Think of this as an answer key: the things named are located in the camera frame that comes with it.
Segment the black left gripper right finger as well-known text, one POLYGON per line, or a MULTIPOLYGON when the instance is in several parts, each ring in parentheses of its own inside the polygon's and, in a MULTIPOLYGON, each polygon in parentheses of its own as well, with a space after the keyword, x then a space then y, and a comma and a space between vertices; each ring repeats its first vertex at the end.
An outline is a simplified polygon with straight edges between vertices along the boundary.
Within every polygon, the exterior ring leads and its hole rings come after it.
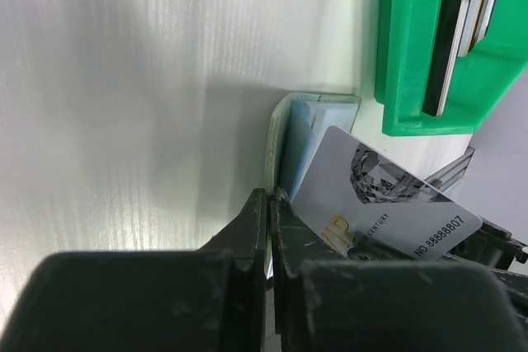
POLYGON ((284 351, 524 351, 527 278, 382 246, 334 251, 270 198, 276 331, 284 351))

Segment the white card edge-on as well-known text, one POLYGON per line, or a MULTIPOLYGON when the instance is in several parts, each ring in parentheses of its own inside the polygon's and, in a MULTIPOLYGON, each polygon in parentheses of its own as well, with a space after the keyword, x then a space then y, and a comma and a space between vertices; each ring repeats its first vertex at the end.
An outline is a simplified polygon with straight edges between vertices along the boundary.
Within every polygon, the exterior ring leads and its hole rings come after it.
POLYGON ((337 127, 323 136, 292 206, 342 255, 379 243, 415 260, 434 260, 483 224, 477 214, 337 127))

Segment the sage green leather card holder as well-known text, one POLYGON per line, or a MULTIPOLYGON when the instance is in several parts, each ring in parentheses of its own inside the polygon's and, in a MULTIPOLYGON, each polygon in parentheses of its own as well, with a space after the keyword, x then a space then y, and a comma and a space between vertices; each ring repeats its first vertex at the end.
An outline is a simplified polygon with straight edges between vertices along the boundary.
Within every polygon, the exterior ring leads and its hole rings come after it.
POLYGON ((271 114, 264 161, 268 195, 276 188, 293 199, 326 130, 351 132, 360 109, 358 96, 291 92, 271 114))

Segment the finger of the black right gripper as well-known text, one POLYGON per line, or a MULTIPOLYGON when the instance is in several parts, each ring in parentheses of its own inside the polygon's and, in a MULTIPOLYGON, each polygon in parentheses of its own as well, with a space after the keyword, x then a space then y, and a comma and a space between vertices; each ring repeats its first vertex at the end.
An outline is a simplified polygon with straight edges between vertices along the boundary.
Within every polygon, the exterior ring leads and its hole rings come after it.
POLYGON ((527 245, 498 225, 481 228, 449 250, 441 260, 474 262, 488 267, 502 282, 517 311, 527 309, 527 245))

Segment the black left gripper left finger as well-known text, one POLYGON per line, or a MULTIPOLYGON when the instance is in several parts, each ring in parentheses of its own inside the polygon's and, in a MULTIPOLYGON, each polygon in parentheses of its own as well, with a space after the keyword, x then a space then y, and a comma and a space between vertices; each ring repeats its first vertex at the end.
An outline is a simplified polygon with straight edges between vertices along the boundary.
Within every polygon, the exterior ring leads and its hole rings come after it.
POLYGON ((4 351, 259 351, 267 196, 194 251, 69 251, 35 268, 4 351))

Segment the green plastic card bin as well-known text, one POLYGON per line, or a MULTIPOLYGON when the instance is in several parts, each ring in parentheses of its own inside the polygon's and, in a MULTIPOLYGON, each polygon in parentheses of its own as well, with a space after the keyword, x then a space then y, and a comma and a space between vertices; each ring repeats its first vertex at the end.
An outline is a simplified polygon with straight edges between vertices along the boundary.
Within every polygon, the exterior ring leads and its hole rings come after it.
POLYGON ((444 112, 422 111, 441 0, 380 0, 375 98, 390 136, 471 134, 527 66, 527 0, 497 0, 488 32, 455 62, 444 112))

